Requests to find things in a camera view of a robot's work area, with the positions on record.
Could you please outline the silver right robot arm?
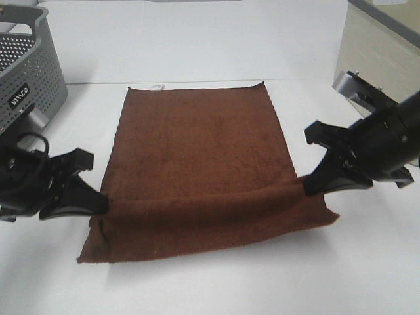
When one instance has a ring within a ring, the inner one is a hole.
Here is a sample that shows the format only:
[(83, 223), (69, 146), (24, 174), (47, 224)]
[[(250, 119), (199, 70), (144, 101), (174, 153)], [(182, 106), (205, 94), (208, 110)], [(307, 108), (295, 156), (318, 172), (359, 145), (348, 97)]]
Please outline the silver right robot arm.
[(419, 158), (419, 93), (398, 103), (351, 71), (341, 72), (333, 88), (370, 114), (347, 128), (315, 121), (304, 130), (308, 144), (327, 150), (304, 178), (305, 194), (413, 183), (406, 164)]

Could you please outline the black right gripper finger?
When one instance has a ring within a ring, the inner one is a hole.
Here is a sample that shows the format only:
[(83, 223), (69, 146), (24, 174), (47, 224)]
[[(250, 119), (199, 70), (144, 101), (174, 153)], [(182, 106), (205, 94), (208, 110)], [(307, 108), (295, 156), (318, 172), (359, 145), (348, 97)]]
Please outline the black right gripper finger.
[(350, 148), (348, 129), (315, 121), (304, 130), (308, 144), (319, 144), (325, 148)]
[(372, 186), (371, 177), (335, 154), (325, 154), (317, 168), (303, 179), (303, 188), (307, 196), (341, 190), (365, 190)]

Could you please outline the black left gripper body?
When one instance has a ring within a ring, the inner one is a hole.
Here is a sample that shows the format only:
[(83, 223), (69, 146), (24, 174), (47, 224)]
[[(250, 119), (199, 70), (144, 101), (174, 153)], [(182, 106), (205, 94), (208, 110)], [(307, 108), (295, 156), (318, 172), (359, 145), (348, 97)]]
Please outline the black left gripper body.
[(39, 213), (41, 220), (70, 216), (62, 205), (59, 189), (69, 174), (71, 153), (50, 157), (48, 151), (25, 151), (17, 146), (1, 146), (1, 220)]

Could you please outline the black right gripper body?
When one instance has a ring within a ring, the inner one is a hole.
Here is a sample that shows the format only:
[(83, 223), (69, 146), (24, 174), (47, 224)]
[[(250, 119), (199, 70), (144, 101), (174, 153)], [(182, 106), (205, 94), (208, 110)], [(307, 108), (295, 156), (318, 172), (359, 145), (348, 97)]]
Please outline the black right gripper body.
[(355, 179), (344, 189), (368, 189), (374, 181), (404, 188), (414, 182), (405, 164), (419, 158), (419, 98), (374, 111), (341, 131)]

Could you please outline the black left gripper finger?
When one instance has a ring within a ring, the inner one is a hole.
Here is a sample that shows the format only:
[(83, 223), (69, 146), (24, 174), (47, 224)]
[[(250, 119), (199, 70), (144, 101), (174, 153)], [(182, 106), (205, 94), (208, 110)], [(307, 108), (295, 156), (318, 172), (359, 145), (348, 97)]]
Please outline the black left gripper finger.
[(49, 161), (49, 176), (55, 179), (69, 179), (83, 171), (93, 169), (94, 154), (81, 148), (54, 156)]
[(47, 200), (39, 210), (39, 218), (90, 217), (106, 214), (108, 210), (108, 197), (90, 187), (79, 175), (74, 175), (53, 182)]

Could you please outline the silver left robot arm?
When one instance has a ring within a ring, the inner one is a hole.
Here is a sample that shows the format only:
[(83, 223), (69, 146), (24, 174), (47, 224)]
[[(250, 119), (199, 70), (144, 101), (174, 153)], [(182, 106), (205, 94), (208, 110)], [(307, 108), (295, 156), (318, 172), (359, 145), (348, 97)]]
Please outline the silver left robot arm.
[(1, 134), (1, 220), (38, 215), (41, 220), (103, 215), (108, 197), (80, 176), (93, 168), (94, 156), (81, 148), (55, 157), (40, 134), (49, 119), (34, 105)]

